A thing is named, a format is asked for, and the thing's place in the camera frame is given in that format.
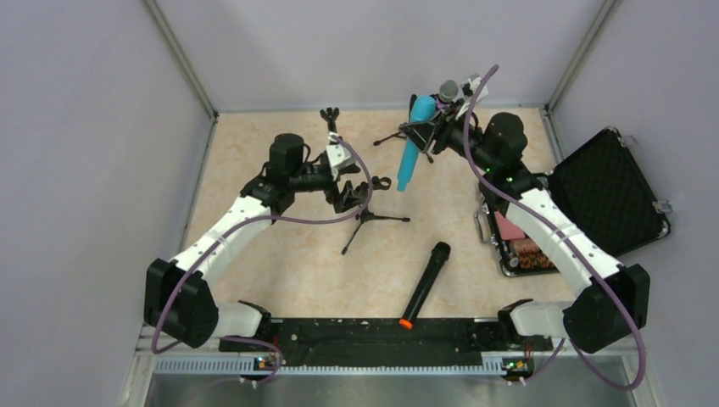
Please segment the poker chip stacks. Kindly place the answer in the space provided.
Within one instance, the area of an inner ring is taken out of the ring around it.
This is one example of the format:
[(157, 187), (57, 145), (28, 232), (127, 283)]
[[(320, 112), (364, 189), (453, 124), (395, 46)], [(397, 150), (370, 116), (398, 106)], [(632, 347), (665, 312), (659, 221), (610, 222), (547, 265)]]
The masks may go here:
[(555, 267), (549, 257), (531, 238), (510, 240), (508, 249), (509, 267), (512, 270), (552, 270)]

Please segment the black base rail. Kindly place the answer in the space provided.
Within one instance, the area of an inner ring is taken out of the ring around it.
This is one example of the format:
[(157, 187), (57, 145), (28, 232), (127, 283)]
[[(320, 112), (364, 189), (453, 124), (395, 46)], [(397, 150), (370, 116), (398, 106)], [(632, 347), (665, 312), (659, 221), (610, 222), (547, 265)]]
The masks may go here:
[(490, 352), (554, 348), (546, 337), (512, 337), (483, 318), (420, 318), (412, 329), (392, 318), (273, 319), (258, 338), (278, 347), (291, 367), (480, 366)]

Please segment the tripod stand with shock mount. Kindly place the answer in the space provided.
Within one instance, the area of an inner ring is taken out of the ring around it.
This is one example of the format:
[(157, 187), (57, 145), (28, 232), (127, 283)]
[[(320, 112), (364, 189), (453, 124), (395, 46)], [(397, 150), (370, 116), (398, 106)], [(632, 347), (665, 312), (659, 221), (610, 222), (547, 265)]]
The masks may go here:
[[(444, 109), (444, 108), (447, 106), (447, 104), (439, 97), (439, 94), (438, 94), (438, 93), (431, 94), (430, 97), (434, 100), (434, 102), (435, 102), (435, 104), (436, 104), (436, 109)], [(411, 110), (413, 109), (413, 107), (414, 107), (414, 105), (415, 105), (415, 101), (416, 101), (417, 98), (418, 98), (418, 95), (417, 95), (417, 94), (412, 94), (412, 95), (410, 96), (409, 111), (411, 111)], [(384, 143), (384, 142), (386, 142), (386, 141), (388, 141), (388, 140), (390, 140), (390, 139), (392, 139), (392, 138), (398, 138), (398, 139), (401, 139), (401, 140), (406, 140), (406, 139), (407, 139), (407, 136), (404, 135), (403, 133), (401, 133), (400, 131), (397, 131), (397, 132), (395, 132), (395, 133), (393, 133), (393, 134), (390, 134), (390, 135), (387, 136), (387, 137), (384, 137), (384, 138), (375, 140), (375, 141), (373, 142), (373, 146), (374, 146), (374, 147), (377, 147), (377, 146), (381, 145), (382, 143)], [(429, 152), (423, 152), (423, 154), (426, 156), (426, 159), (427, 159), (427, 161), (428, 161), (430, 164), (433, 164), (433, 163), (434, 163), (434, 159), (433, 159), (433, 157), (430, 155)]]

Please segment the purple glitter microphone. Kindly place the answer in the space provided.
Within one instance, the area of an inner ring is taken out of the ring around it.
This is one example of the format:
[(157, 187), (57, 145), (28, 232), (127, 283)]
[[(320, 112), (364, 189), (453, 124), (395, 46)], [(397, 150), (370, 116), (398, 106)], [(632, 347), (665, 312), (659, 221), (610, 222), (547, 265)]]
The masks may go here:
[(454, 80), (445, 81), (438, 89), (435, 96), (436, 109), (445, 110), (453, 108), (459, 95), (459, 85)]

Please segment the pink block in case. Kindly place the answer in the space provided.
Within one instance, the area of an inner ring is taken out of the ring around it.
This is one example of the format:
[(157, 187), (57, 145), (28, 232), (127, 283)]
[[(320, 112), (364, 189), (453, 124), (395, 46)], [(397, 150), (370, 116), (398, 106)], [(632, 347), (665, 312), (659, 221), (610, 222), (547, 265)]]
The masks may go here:
[(499, 236), (503, 241), (513, 241), (526, 238), (525, 232), (509, 220), (499, 211), (494, 211), (493, 216), (499, 230)]

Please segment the open black carrying case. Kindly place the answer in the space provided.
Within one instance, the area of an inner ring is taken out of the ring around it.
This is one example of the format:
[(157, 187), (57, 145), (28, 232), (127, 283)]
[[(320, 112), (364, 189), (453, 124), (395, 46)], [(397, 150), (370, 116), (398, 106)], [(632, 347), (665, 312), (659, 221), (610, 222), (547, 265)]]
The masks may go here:
[[(617, 258), (667, 237), (672, 227), (658, 210), (655, 196), (628, 147), (629, 140), (608, 126), (555, 166), (548, 190), (557, 207), (606, 253)], [(507, 277), (554, 273), (509, 267), (509, 241), (503, 241), (493, 212), (495, 197), (485, 187), (483, 200), (489, 232), (482, 242), (492, 245), (499, 269)]]

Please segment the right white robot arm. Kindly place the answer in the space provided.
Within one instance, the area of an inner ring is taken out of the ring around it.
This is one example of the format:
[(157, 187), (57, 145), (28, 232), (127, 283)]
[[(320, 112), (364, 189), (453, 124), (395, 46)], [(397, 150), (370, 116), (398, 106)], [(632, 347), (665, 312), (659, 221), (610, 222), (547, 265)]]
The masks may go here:
[(632, 337), (638, 352), (645, 351), (647, 271), (606, 253), (566, 216), (540, 176), (522, 161), (527, 137), (517, 115), (495, 114), (477, 130), (470, 121), (435, 114), (403, 123), (399, 131), (421, 150), (434, 143), (434, 153), (448, 148), (464, 158), (479, 177), (483, 197), (522, 229), (572, 290), (571, 302), (525, 299), (504, 307), (512, 334), (567, 339), (587, 354)]

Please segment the round base clamp stand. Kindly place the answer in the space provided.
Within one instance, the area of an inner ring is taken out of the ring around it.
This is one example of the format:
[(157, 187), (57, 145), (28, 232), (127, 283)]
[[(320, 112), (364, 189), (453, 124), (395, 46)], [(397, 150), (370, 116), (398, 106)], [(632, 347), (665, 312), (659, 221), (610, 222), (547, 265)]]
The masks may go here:
[(327, 107), (320, 110), (320, 117), (326, 122), (327, 130), (330, 136), (340, 137), (337, 130), (337, 118), (340, 115), (338, 107)]

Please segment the blue plastic tube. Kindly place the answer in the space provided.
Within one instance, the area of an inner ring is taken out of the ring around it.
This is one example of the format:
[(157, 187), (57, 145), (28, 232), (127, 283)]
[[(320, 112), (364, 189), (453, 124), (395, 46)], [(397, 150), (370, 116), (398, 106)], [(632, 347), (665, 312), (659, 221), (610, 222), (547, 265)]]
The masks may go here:
[[(410, 108), (409, 123), (429, 120), (433, 117), (435, 110), (436, 100), (429, 95), (420, 95)], [(407, 136), (407, 141), (397, 175), (397, 190), (399, 192), (404, 192), (410, 184), (420, 154), (419, 147), (410, 138), (409, 134), (405, 133), (405, 135)]]

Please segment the tripod stand with clip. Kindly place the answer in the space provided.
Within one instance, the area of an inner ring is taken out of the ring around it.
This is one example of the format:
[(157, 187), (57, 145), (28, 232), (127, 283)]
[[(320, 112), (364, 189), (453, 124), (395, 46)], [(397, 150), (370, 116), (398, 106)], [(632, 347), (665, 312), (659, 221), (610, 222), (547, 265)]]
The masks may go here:
[[(378, 177), (373, 176), (371, 178), (372, 186), (376, 190), (380, 191), (386, 191), (390, 188), (392, 185), (392, 180), (389, 177)], [(389, 216), (389, 215), (377, 215), (376, 213), (370, 211), (368, 208), (362, 209), (356, 216), (355, 219), (358, 221), (357, 226), (354, 228), (352, 235), (350, 236), (347, 243), (344, 245), (341, 255), (345, 255), (351, 243), (354, 241), (355, 237), (357, 236), (360, 228), (365, 224), (373, 220), (393, 220), (393, 221), (401, 221), (405, 223), (411, 222), (410, 217), (397, 217), (397, 216)]]

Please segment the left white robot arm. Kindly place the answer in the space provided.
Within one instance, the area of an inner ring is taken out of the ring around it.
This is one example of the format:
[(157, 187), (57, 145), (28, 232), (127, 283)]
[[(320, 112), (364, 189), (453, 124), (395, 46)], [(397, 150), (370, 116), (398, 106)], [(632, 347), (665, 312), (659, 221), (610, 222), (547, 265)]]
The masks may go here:
[[(260, 340), (270, 313), (238, 300), (220, 303), (214, 287), (237, 256), (277, 222), (330, 225), (368, 206), (375, 190), (371, 173), (356, 150), (335, 131), (316, 156), (298, 134), (281, 133), (265, 162), (223, 215), (194, 243), (147, 269), (143, 318), (153, 327), (150, 349), (162, 354), (185, 345), (200, 348), (213, 337)], [(285, 215), (300, 193), (322, 192), (336, 217), (301, 219)]]

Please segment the black microphone orange end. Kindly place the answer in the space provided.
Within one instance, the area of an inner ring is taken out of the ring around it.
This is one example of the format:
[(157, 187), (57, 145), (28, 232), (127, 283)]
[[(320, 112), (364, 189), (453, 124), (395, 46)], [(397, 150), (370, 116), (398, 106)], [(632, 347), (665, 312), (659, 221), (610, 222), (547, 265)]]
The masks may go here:
[(421, 307), (431, 291), (434, 282), (451, 254), (451, 247), (446, 242), (438, 242), (431, 251), (425, 270), (421, 274), (414, 292), (399, 319), (399, 325), (406, 330), (412, 330), (420, 314)]

